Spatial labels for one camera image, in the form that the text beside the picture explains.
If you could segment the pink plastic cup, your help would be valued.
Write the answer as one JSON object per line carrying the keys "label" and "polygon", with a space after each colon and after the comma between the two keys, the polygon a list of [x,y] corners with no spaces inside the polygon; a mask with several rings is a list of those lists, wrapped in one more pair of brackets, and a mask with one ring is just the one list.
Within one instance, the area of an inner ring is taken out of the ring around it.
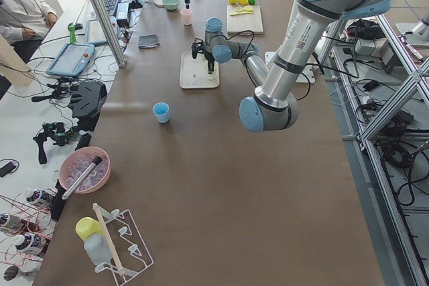
{"label": "pink plastic cup", "polygon": [[183,9],[180,12],[181,19],[183,25],[191,25],[192,24],[192,10],[191,9]]}

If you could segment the cream white plastic cup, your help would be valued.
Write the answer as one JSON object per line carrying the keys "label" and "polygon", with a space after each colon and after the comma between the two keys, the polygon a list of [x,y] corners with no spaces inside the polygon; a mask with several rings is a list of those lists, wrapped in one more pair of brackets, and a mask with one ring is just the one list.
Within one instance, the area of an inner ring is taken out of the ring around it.
{"label": "cream white plastic cup", "polygon": [[208,74],[207,76],[207,80],[210,82],[215,82],[219,79],[219,73],[218,72],[213,72],[212,74]]}

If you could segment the blue plastic cup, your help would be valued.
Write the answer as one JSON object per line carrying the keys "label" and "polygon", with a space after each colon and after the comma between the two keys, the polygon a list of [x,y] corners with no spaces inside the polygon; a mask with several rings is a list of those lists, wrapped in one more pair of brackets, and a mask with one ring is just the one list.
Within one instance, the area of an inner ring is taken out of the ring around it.
{"label": "blue plastic cup", "polygon": [[166,102],[157,102],[152,106],[152,112],[156,120],[165,124],[170,120],[170,107]]}

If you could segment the cream rabbit print tray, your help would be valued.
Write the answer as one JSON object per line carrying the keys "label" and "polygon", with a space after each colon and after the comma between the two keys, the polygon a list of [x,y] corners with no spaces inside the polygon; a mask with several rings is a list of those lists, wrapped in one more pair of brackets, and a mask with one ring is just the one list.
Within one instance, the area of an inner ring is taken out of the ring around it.
{"label": "cream rabbit print tray", "polygon": [[[214,63],[214,72],[219,73],[219,63]],[[180,65],[179,85],[183,89],[205,89],[216,88],[220,84],[219,79],[215,82],[207,80],[208,66],[207,60],[202,54],[197,55],[197,59],[192,58],[191,52],[183,52]]]}

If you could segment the green plastic bowl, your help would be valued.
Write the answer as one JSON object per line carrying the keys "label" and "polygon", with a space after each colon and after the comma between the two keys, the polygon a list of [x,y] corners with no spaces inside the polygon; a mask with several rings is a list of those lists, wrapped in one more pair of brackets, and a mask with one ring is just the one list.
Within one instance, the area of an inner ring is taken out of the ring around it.
{"label": "green plastic bowl", "polygon": [[180,0],[162,0],[162,4],[168,11],[174,11],[179,8]]}

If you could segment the grey folded cloth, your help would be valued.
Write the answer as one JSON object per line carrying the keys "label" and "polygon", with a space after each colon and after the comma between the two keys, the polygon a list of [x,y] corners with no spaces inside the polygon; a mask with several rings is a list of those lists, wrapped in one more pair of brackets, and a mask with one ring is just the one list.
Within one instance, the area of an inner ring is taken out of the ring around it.
{"label": "grey folded cloth", "polygon": [[139,49],[156,48],[159,44],[157,34],[141,35],[138,37]]}

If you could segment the bamboo cutting board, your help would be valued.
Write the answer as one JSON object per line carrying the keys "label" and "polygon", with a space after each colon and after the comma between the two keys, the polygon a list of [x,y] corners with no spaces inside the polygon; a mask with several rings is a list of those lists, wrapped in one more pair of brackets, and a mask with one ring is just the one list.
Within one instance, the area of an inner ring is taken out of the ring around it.
{"label": "bamboo cutting board", "polygon": [[236,12],[236,5],[227,5],[227,33],[233,34],[239,31],[251,30],[255,34],[263,34],[263,22],[261,8],[259,5],[252,6],[253,14],[238,15],[230,17],[229,14]]}

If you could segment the yellow plastic knife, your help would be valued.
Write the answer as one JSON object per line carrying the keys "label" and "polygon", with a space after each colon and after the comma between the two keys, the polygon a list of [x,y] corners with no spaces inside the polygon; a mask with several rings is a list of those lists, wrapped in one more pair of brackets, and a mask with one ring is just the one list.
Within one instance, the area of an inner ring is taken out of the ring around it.
{"label": "yellow plastic knife", "polygon": [[254,11],[240,11],[240,12],[232,12],[229,14],[230,17],[238,16],[238,15],[247,15],[247,14],[253,14]]}

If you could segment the blue teach pendant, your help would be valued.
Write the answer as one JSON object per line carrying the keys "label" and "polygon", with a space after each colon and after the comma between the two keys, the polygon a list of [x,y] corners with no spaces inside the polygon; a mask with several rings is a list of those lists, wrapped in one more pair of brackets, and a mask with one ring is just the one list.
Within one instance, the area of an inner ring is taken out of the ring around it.
{"label": "blue teach pendant", "polygon": [[98,19],[90,19],[86,21],[84,42],[94,46],[107,44],[107,39]]}
{"label": "blue teach pendant", "polygon": [[57,76],[77,76],[88,65],[95,52],[92,44],[66,44],[46,70]]}

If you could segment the black plastic casing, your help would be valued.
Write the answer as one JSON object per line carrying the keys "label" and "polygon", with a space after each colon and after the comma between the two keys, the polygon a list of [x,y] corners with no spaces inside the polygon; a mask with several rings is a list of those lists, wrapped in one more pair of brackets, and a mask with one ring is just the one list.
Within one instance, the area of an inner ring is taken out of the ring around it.
{"label": "black plastic casing", "polygon": [[70,97],[68,108],[72,117],[78,119],[71,131],[94,131],[100,116],[101,108],[107,99],[107,89],[101,81],[85,81],[78,85]]}

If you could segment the seated person in white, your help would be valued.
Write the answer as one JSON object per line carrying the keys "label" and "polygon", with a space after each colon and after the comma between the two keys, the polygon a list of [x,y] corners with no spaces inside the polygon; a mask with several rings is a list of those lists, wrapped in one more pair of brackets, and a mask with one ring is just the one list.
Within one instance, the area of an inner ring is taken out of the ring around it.
{"label": "seated person in white", "polygon": [[1,35],[29,62],[58,20],[45,0],[1,0]]}

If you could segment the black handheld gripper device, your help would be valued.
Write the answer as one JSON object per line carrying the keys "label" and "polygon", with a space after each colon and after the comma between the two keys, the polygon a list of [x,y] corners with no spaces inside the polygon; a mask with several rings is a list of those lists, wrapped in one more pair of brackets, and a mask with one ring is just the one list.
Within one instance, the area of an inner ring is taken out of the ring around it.
{"label": "black handheld gripper device", "polygon": [[63,122],[43,123],[42,129],[33,137],[38,146],[38,162],[43,165],[47,163],[44,143],[51,138],[53,145],[65,146],[71,139],[77,139],[79,132],[73,131],[74,127],[66,129]]}

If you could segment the pink ribbed bowl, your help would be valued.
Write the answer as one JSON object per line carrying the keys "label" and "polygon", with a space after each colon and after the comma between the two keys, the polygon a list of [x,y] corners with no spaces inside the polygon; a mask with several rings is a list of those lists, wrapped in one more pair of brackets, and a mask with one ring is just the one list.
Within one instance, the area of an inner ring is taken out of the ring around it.
{"label": "pink ribbed bowl", "polygon": [[65,159],[59,172],[60,185],[69,189],[90,166],[93,168],[75,192],[89,194],[100,189],[110,177],[111,161],[105,150],[91,146],[80,148]]}

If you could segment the wooden rod on rack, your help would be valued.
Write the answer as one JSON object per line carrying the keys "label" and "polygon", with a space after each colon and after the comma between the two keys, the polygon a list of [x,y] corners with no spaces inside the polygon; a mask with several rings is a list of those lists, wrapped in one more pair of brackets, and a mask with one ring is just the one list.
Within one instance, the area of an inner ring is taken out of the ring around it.
{"label": "wooden rod on rack", "polygon": [[109,233],[109,230],[107,228],[107,225],[104,221],[104,217],[102,214],[102,211],[105,210],[104,208],[100,207],[97,203],[93,203],[93,211],[95,212],[96,216],[97,216],[97,220],[99,221],[101,228],[103,230],[103,233],[105,235],[109,250],[113,256],[113,260],[115,262],[116,268],[118,273],[120,274],[120,276],[123,276],[125,274],[125,269],[121,263],[121,260],[117,254],[115,245],[111,239],[111,235]]}

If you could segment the yellow cup on rack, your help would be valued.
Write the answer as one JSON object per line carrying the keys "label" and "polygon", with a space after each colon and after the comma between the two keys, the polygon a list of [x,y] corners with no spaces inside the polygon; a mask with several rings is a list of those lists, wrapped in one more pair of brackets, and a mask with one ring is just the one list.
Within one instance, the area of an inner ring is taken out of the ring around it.
{"label": "yellow cup on rack", "polygon": [[83,242],[93,234],[100,234],[101,236],[104,235],[101,224],[98,220],[95,220],[92,217],[81,218],[76,223],[75,232]]}

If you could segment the grey cup on rack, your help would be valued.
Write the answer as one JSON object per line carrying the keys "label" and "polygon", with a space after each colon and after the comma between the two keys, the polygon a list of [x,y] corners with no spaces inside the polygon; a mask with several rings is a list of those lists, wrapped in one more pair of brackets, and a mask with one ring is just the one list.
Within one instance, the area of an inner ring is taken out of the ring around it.
{"label": "grey cup on rack", "polygon": [[84,249],[95,266],[108,263],[113,258],[106,238],[98,233],[90,235],[85,240]]}

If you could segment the purple label bottle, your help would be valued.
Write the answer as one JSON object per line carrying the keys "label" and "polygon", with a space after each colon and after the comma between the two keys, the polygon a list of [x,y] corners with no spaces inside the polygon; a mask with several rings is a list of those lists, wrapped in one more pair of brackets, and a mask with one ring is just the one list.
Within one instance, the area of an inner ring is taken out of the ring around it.
{"label": "purple label bottle", "polygon": [[44,253],[46,239],[32,233],[20,234],[14,237],[13,245],[20,253],[38,256]]}
{"label": "purple label bottle", "polygon": [[36,208],[48,208],[53,204],[54,197],[45,190],[27,188],[24,192],[27,202]]}
{"label": "purple label bottle", "polygon": [[10,213],[1,213],[1,232],[15,234],[25,228],[23,220]]}

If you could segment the black phone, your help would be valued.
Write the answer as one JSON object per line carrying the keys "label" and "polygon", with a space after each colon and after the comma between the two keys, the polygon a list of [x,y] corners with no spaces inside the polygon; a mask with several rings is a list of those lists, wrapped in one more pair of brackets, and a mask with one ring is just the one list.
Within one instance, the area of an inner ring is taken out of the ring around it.
{"label": "black phone", "polygon": [[13,173],[16,169],[16,164],[14,164],[12,161],[9,161],[0,167],[0,177],[5,177],[7,174]]}

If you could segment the aluminium frame post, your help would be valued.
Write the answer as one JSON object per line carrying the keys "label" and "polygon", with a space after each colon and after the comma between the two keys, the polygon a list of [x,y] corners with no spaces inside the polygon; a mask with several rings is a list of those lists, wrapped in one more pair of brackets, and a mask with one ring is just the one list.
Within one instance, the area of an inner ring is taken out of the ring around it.
{"label": "aluminium frame post", "polygon": [[123,54],[121,46],[119,45],[117,36],[113,31],[113,26],[111,25],[111,20],[107,13],[104,2],[103,0],[90,0],[90,2],[98,17],[101,29],[106,37],[107,43],[113,53],[118,67],[123,68],[126,65],[126,58]]}

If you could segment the green handled tool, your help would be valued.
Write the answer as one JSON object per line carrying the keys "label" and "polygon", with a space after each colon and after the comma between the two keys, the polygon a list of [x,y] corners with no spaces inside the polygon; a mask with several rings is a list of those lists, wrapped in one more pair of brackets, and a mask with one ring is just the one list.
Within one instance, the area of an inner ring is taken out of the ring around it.
{"label": "green handled tool", "polygon": [[69,44],[75,44],[76,43],[76,24],[75,23],[69,23],[68,24],[68,32],[69,32]]}

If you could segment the aluminium frame rail right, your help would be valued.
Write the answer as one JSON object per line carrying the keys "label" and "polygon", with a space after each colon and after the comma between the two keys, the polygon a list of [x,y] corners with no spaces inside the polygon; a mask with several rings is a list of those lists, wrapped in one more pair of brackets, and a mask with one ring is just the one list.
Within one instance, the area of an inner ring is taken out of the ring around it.
{"label": "aluminium frame rail right", "polygon": [[359,40],[331,24],[318,61],[336,109],[387,285],[428,284],[428,33],[404,10]]}

